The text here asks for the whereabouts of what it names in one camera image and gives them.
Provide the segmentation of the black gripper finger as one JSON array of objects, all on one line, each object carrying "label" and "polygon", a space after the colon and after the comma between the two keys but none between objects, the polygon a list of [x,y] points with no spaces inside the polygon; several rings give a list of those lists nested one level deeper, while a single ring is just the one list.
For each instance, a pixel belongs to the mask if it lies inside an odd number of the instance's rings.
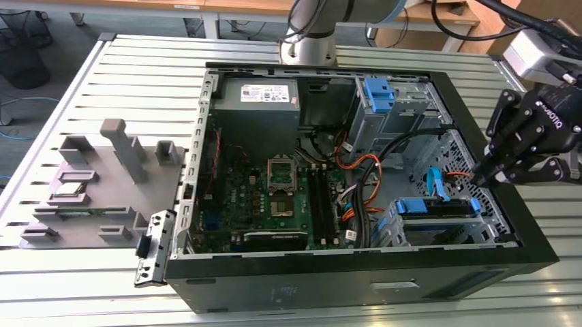
[{"label": "black gripper finger", "polygon": [[522,94],[514,90],[506,89],[501,93],[486,136],[490,138],[486,154],[473,168],[471,183],[479,187],[518,176],[518,171],[526,169],[526,156],[542,136],[534,110],[523,101]]},{"label": "black gripper finger", "polygon": [[534,156],[519,160],[507,170],[493,175],[493,181],[513,185],[553,185],[572,183],[566,160],[560,156]]}]

